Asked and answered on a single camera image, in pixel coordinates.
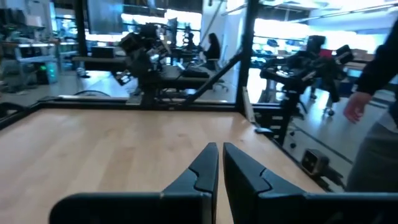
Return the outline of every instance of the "person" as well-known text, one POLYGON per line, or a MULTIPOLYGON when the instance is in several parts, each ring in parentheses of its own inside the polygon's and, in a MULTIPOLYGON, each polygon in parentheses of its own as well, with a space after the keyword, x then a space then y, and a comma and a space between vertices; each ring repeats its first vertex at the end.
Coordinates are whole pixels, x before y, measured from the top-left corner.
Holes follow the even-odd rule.
POLYGON ((206 68, 209 70, 216 70, 215 61, 209 59, 220 59, 220 43, 218 42, 218 38, 215 33, 209 34, 208 40, 210 47, 207 51, 203 52, 206 58, 206 68))
MULTIPOLYGON (((344 115, 353 123, 364 114, 373 94, 387 85, 398 72, 398 21, 363 69, 344 115)), ((395 101, 376 122, 362 142, 348 176, 349 192, 398 192, 398 102, 395 101)))

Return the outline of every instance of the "wooden table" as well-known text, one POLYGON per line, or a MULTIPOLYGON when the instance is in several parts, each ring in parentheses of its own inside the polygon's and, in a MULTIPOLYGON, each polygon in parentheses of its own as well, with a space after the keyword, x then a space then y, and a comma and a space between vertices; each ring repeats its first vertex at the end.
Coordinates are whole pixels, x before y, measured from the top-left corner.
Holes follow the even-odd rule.
MULTIPOLYGON (((40 110, 0 131, 0 223, 47 223, 77 192, 161 191, 208 142, 231 142, 308 192, 322 192, 238 113, 40 110)), ((218 223, 232 223, 223 166, 218 223)))

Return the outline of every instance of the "workstation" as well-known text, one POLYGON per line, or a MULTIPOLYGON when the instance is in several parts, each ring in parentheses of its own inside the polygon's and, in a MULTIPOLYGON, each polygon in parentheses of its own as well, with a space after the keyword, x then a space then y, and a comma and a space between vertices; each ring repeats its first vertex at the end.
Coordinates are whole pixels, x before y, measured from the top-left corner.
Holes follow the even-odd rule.
POLYGON ((84 26, 77 25, 73 60, 114 72, 119 86, 136 79, 141 92, 0 103, 0 222, 395 223, 397 194, 333 193, 330 182, 345 183, 325 152, 306 148, 297 159, 285 147, 292 121, 311 115, 300 109, 307 88, 320 82, 332 102, 341 100, 335 80, 355 62, 354 50, 343 44, 320 57, 325 42, 313 35, 305 54, 276 56, 261 67, 262 79, 284 85, 284 99, 250 99, 261 6, 245 4, 239 47, 214 71, 167 63, 172 46, 153 24, 118 42, 120 59, 95 57, 95 49, 85 55, 84 26), (203 99, 237 64, 234 101, 203 99), (203 71, 206 77, 189 77, 203 71), (181 97, 168 89, 195 91, 181 97))

